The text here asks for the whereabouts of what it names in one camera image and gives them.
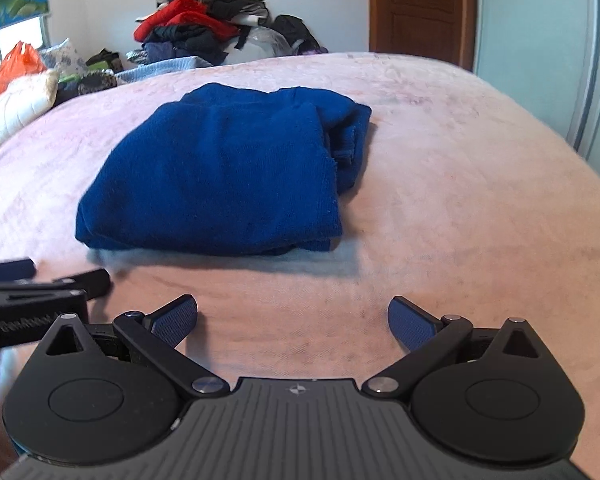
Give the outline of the blue knit sweater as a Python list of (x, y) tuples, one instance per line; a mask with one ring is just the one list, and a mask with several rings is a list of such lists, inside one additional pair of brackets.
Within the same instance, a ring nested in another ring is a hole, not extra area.
[(111, 151), (76, 210), (103, 250), (212, 256), (326, 252), (361, 172), (372, 111), (325, 89), (205, 84)]

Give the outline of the dark clothes pile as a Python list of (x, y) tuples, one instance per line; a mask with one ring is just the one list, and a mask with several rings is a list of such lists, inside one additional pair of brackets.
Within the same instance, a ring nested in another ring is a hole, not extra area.
[[(155, 11), (172, 1), (156, 0)], [(126, 55), (128, 61), (147, 65), (169, 58), (199, 56), (212, 66), (220, 66), (327, 52), (301, 18), (289, 14), (273, 16), (264, 0), (199, 1), (207, 6), (212, 18), (237, 26), (239, 35), (221, 42), (202, 26), (158, 26), (144, 42), (137, 42), (140, 46)], [(149, 14), (137, 18), (137, 26)]]

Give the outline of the pink floral bed blanket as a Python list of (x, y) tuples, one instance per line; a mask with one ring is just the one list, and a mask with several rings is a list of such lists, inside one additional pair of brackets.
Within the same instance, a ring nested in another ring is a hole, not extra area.
[[(204, 84), (328, 89), (369, 106), (365, 166), (331, 252), (215, 258), (90, 252), (76, 206), (110, 151), (160, 105)], [(561, 136), (455, 66), (374, 54), (268, 58), (150, 78), (51, 110), (0, 147), (0, 261), (52, 280), (104, 266), (105, 322), (189, 294), (183, 351), (227, 380), (364, 380), (402, 356), (402, 296), (480, 327), (527, 320), (576, 386), (574, 460), (600, 479), (600, 177)]]

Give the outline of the white quilted jacket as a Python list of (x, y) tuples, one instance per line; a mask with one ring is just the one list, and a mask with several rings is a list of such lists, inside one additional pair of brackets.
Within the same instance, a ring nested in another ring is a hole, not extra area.
[(0, 146), (53, 107), (58, 84), (58, 71), (46, 70), (8, 85), (0, 95)]

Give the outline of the leopard print fuzzy hat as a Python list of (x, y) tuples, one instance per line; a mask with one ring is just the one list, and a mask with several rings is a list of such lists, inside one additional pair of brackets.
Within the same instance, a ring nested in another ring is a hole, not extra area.
[(91, 72), (83, 75), (76, 83), (76, 94), (86, 96), (87, 94), (102, 92), (118, 85), (117, 77), (109, 72)]

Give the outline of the orange plastic bag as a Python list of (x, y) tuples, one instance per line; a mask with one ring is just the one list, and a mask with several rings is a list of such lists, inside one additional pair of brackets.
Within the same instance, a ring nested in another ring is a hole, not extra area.
[(18, 41), (10, 50), (0, 65), (0, 95), (8, 85), (22, 76), (44, 73), (46, 65), (42, 61), (38, 50), (30, 44)]

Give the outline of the light blue knit garment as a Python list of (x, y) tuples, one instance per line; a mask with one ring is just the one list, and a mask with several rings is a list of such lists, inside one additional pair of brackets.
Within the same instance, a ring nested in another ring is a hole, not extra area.
[(132, 70), (124, 70), (117, 73), (118, 84), (134, 84), (155, 76), (186, 72), (186, 70), (196, 70), (196, 68), (209, 68), (212, 64), (199, 56), (186, 56), (185, 58), (169, 58), (147, 65), (137, 66)]

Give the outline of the red garment on pile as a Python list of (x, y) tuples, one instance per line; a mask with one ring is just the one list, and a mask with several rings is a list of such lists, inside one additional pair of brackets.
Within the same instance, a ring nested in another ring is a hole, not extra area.
[(237, 26), (212, 18), (207, 6), (199, 0), (173, 0), (163, 8), (149, 14), (133, 32), (137, 42), (144, 42), (158, 26), (197, 25), (209, 29), (221, 42), (239, 35)]

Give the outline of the brown wooden door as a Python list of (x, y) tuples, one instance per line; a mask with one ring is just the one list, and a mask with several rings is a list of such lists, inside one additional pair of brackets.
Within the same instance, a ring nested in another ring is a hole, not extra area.
[(370, 0), (370, 50), (473, 70), (478, 0)]

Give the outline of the wardrobe sliding door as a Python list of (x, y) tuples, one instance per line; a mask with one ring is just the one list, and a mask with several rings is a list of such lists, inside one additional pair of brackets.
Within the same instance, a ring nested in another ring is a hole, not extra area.
[(600, 175), (600, 0), (478, 0), (474, 71)]

